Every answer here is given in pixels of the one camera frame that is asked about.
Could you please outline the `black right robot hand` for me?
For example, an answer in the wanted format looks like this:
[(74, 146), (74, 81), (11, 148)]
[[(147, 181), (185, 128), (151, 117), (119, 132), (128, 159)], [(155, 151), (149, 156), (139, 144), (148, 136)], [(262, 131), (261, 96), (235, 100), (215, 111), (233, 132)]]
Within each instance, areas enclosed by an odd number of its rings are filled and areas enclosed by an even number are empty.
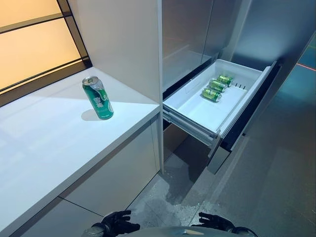
[(200, 212), (199, 216), (199, 224), (192, 225), (194, 227), (205, 227), (211, 229), (217, 229), (225, 232), (229, 232), (235, 228), (235, 225), (229, 221), (218, 215), (207, 214), (204, 212)]

